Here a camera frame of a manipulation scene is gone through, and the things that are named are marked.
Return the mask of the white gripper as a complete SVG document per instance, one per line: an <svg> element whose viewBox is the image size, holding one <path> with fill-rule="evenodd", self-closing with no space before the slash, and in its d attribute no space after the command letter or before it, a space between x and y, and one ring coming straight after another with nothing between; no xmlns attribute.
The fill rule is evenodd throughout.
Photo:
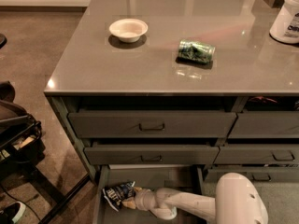
<svg viewBox="0 0 299 224"><path fill-rule="evenodd" d="M142 211L150 211L159 207L154 191L140 187L134 187L134 191L136 193L135 199L127 199L121 202L124 207L137 208Z"/></svg>

